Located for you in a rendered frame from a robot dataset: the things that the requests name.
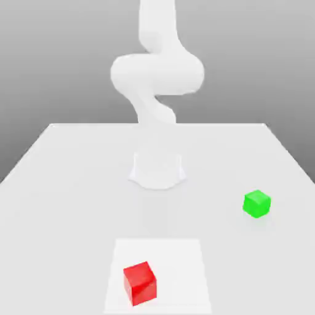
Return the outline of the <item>small red cube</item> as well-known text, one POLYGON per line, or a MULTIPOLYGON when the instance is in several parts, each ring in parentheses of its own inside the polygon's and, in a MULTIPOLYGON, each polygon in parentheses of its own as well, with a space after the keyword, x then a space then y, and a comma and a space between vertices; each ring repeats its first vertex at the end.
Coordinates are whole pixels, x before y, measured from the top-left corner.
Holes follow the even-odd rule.
POLYGON ((157 298, 157 280, 149 263, 144 261, 123 269, 124 288, 132 306, 157 298))

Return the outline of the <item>small green cube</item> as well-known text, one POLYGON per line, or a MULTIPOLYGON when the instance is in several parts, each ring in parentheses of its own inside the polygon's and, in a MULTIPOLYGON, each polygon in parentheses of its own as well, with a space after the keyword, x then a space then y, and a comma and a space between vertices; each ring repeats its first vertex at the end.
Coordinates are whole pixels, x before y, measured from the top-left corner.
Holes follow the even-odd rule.
POLYGON ((271 206, 271 197, 262 191, 255 190, 244 196, 243 210, 254 218, 266 215, 271 206))

